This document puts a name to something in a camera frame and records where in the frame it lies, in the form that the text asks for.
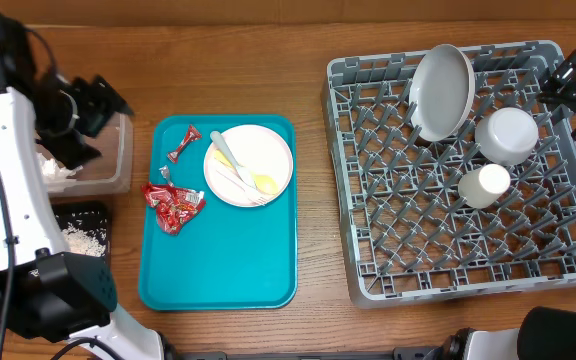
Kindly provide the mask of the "white paper cup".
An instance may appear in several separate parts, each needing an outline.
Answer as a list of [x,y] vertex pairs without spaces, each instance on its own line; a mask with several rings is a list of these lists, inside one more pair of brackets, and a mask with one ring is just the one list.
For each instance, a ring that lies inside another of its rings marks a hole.
[[498,164],[488,164],[466,173],[458,183],[458,193],[475,209],[492,205],[510,187],[509,172]]

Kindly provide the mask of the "grey shallow bowl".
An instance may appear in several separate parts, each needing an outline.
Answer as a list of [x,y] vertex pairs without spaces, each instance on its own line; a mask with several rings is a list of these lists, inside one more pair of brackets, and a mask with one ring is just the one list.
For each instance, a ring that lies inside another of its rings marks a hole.
[[419,136],[436,142],[456,132],[469,115],[474,92],[474,70],[460,49],[441,44],[427,52],[409,93],[409,101],[416,105],[411,122],[421,127]]

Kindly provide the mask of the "white deep bowl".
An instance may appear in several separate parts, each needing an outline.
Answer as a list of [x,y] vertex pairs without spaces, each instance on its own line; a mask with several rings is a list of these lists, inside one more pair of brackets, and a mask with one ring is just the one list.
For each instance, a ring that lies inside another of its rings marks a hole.
[[502,108],[481,120],[475,141],[481,154],[493,163],[514,166],[532,153],[539,131],[533,117],[517,108]]

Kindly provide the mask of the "white rice pile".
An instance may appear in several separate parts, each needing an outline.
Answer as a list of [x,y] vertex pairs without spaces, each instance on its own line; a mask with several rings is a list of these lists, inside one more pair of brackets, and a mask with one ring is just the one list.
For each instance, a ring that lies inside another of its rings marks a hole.
[[103,258],[107,255],[108,219],[100,212],[85,211],[57,217],[71,252]]

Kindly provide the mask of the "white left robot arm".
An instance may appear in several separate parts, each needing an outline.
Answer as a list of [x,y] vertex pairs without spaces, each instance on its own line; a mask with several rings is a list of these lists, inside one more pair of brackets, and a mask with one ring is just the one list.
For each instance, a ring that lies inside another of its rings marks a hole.
[[95,159],[87,139],[130,107],[101,77],[38,75],[31,35],[0,14],[0,331],[101,359],[173,359],[167,339],[119,305],[105,260],[69,249],[36,154],[68,168]]

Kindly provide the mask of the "white napkin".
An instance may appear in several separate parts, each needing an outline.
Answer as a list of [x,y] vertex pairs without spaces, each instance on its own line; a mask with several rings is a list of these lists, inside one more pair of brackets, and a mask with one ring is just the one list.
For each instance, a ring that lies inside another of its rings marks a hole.
[[74,176],[80,167],[70,170],[61,166],[54,158],[46,158],[42,153],[37,152],[37,159],[42,173],[43,182],[49,188],[65,188],[72,186],[76,179]]

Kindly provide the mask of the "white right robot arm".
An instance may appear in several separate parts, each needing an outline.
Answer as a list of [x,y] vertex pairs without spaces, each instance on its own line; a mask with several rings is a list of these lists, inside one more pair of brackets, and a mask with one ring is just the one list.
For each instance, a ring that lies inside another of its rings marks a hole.
[[[576,114],[576,50],[544,78],[537,100]],[[576,128],[571,132],[576,141]],[[463,328],[430,351],[427,359],[576,359],[576,309],[535,307],[520,327],[503,331]]]

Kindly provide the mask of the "large red snack wrapper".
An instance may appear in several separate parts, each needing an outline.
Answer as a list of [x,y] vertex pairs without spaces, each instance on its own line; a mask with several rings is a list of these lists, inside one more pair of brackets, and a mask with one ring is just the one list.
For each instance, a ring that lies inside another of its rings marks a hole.
[[203,191],[152,183],[142,185],[141,191],[155,210],[157,224],[169,235],[177,235],[206,204]]

